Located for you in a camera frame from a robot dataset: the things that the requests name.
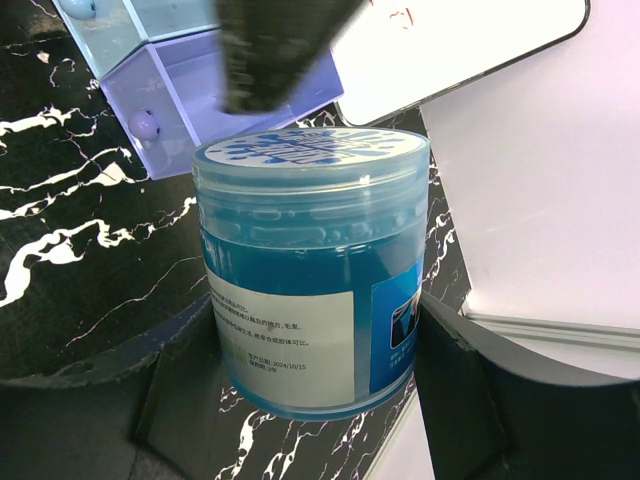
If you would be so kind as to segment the blue gel jar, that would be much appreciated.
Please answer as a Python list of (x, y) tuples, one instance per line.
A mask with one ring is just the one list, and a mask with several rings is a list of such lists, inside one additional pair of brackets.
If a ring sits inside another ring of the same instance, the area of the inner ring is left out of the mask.
[(193, 155), (230, 379), (271, 414), (328, 421), (398, 392), (415, 362), (431, 145), (413, 132), (281, 129)]

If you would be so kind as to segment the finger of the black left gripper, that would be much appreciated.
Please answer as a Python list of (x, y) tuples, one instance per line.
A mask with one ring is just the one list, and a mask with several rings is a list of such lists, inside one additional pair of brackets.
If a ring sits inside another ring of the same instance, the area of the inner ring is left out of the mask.
[(362, 5), (357, 0), (218, 1), (223, 111), (280, 108)]

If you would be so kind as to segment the white dry-erase board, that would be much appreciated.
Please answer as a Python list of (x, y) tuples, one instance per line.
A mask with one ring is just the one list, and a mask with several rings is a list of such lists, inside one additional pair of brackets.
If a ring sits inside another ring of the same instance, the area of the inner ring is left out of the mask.
[(374, 124), (576, 34), (582, 0), (365, 1), (331, 45), (346, 124)]

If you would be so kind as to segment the purple bin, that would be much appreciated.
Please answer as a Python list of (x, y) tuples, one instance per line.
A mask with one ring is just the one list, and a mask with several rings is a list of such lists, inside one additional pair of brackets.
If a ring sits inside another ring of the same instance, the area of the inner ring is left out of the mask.
[(209, 31), (147, 44), (100, 83), (151, 179), (188, 174), (196, 147), (234, 135), (286, 127), (343, 93), (325, 54), (277, 110), (230, 115), (219, 35)]

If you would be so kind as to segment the light blue bin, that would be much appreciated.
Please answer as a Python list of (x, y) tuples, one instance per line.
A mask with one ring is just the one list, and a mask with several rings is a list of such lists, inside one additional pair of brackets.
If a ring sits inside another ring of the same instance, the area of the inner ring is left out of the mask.
[(54, 0), (93, 75), (100, 79), (140, 46), (213, 29), (207, 0)]

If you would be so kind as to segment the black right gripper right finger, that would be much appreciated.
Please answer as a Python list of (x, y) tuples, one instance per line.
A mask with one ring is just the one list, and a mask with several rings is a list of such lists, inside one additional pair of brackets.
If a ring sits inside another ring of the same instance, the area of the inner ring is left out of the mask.
[(420, 298), (415, 381), (438, 479), (636, 479), (639, 383), (550, 359)]

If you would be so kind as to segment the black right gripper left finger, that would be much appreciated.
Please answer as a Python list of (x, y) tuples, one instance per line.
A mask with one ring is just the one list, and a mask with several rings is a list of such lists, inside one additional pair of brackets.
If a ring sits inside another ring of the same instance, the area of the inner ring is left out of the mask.
[(211, 301), (53, 375), (1, 383), (4, 479), (211, 479), (223, 364)]

